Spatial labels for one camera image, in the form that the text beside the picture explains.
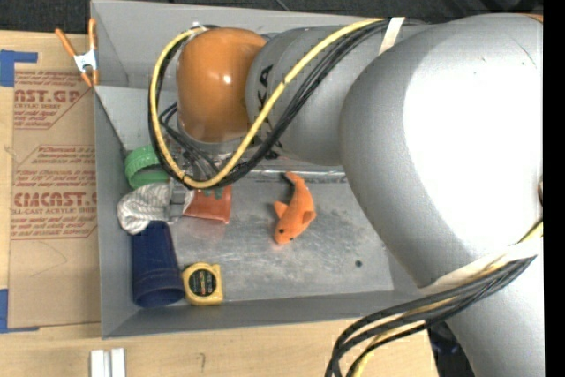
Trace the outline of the pale grey metal gripper finger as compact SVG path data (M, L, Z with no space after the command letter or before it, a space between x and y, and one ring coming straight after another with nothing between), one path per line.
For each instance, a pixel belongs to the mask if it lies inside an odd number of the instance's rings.
M169 204L166 208L170 222L180 219L185 206L185 187L176 183L169 183Z

